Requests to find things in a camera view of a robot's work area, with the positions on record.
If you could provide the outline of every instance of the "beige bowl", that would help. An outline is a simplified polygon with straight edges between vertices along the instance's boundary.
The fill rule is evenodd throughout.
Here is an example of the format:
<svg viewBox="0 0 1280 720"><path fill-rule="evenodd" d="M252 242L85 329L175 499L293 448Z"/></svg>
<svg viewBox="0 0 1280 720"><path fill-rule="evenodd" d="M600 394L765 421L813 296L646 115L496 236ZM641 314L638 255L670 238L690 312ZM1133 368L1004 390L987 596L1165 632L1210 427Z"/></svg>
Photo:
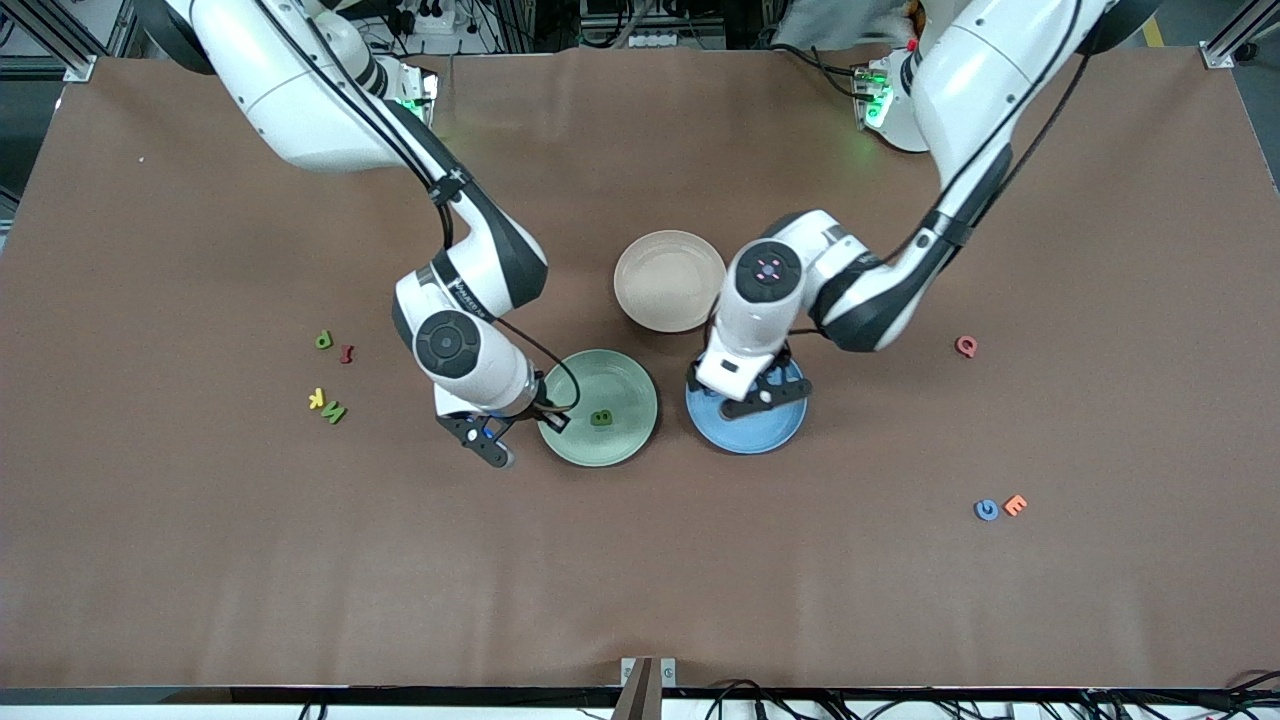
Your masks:
<svg viewBox="0 0 1280 720"><path fill-rule="evenodd" d="M682 333L705 323L723 282L719 252L684 231L641 237L613 269L613 293L622 311L660 333Z"/></svg>

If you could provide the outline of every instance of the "blue plate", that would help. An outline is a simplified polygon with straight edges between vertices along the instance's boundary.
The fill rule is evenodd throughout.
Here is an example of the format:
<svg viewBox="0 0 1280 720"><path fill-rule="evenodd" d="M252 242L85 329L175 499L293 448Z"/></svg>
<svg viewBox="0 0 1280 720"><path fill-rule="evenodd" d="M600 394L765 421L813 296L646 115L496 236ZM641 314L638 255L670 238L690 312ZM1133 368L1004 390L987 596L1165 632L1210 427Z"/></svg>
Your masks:
<svg viewBox="0 0 1280 720"><path fill-rule="evenodd" d="M780 383L782 375L782 370L773 370L769 382ZM786 379L800 378L804 378L804 373L792 361L786 369ZM759 455L782 447L800 429L809 410L806 397L767 413L726 420L719 413L721 402L724 402L724 396L719 393L709 389L690 391L689 386L685 386L685 406L698 430L716 446L739 455Z"/></svg>

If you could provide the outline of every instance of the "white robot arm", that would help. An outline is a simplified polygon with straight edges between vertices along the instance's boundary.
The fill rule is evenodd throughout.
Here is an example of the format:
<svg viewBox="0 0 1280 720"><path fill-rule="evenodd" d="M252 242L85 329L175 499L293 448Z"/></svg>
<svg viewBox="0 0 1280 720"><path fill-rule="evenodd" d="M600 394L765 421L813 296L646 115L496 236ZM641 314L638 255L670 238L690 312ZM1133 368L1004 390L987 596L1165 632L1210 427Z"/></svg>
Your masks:
<svg viewBox="0 0 1280 720"><path fill-rule="evenodd" d="M938 168L933 208L896 259L877 258L822 210L771 225L733 259L691 384L726 396L727 416L806 395L806 384L769 388L768 400L751 393L778 363L800 311L841 350L893 342L998 193L1023 110L1115 1L974 0L927 56L904 63L893 81L910 95Z"/></svg>
<svg viewBox="0 0 1280 720"><path fill-rule="evenodd" d="M500 439L515 420L563 429L567 416L547 401L541 374L490 325L541 293L547 258L421 120L434 76L374 58L317 0L155 1L140 13L152 19L152 37L195 58L188 67L206 60L280 158L314 172L406 167L428 190L445 247L396 284L392 318L435 383L440 424L498 468L515 460ZM470 228L456 245L449 208Z"/></svg>

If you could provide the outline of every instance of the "plate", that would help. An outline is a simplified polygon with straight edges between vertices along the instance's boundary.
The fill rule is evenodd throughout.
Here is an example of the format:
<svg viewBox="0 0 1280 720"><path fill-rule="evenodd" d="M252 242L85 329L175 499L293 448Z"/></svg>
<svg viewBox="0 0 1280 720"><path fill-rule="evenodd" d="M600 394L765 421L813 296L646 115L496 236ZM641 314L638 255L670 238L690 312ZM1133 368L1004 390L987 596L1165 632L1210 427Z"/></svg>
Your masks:
<svg viewBox="0 0 1280 720"><path fill-rule="evenodd" d="M639 363L612 350L584 350L564 365L577 377L582 397L567 413L564 432L538 423L556 455L584 468L604 468L649 442L658 424L658 388ZM573 383L561 365L547 374L547 397L563 404L573 400Z"/></svg>
<svg viewBox="0 0 1280 720"><path fill-rule="evenodd" d="M781 382L783 374L788 380L804 378L800 366L792 361L786 373L773 370L769 382ZM809 410L806 397L767 413L726 420L719 411L723 401L723 395L709 389L690 391L687 386L685 387L685 407L689 409L689 418L692 419L698 432L712 445L739 455L759 455L782 447L800 429Z"/></svg>
<svg viewBox="0 0 1280 720"><path fill-rule="evenodd" d="M682 333L705 323L723 282L719 252L684 231L641 237L613 269L613 293L622 311L660 333Z"/></svg>

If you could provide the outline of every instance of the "brown paper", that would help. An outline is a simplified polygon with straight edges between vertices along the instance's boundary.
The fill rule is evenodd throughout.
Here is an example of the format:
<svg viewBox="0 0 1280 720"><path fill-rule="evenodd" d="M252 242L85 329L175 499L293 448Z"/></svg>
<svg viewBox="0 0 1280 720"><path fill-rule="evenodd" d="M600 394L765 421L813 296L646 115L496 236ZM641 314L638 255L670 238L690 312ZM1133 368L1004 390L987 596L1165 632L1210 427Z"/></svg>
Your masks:
<svg viewBox="0 0 1280 720"><path fill-rule="evenodd" d="M215 78L102 60L0 256L0 682L591 684L655 655L686 684L1216 685L1275 664L1280 204L1230 74L1097 58L901 340L796 340L815 395L760 457L692 429L699 337L630 323L614 261L664 228L730 258L810 208L884 252L932 160L782 54L466 58L444 92L436 129L550 259L511 320L644 364L653 442L588 470L524 425L516 469L489 469L392 328L440 242L410 174L307 174ZM1015 493L1018 518L974 516Z"/></svg>

